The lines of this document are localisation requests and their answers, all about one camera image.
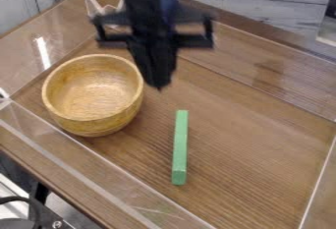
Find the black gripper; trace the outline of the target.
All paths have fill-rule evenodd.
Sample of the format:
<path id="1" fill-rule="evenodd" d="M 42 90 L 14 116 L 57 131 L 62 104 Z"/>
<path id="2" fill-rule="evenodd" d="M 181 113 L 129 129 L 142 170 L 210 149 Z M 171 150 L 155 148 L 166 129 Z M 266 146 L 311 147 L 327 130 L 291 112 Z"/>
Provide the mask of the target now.
<path id="1" fill-rule="evenodd" d="M 146 84 L 157 89 L 170 84 L 175 71 L 177 48 L 211 48 L 211 16 L 205 11 L 183 5 L 178 0 L 123 0 L 125 7 L 110 13 L 94 14 L 91 25 L 98 34 L 98 40 L 127 43 L 126 48 L 134 65 Z M 199 24 L 202 33 L 178 33 L 177 25 Z M 107 34 L 105 26 L 129 27 L 130 33 Z M 159 45 L 158 82 L 153 78 L 150 58 L 143 44 L 159 40 L 167 43 Z"/>

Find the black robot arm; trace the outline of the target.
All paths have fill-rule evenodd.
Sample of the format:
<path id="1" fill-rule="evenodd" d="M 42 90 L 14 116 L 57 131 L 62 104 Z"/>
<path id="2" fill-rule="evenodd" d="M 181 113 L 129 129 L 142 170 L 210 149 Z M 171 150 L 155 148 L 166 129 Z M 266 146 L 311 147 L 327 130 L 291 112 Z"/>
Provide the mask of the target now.
<path id="1" fill-rule="evenodd" d="M 145 83 L 170 84 L 181 48 L 213 48 L 211 16 L 178 0 L 123 0 L 125 8 L 91 17 L 97 42 L 125 44 Z"/>

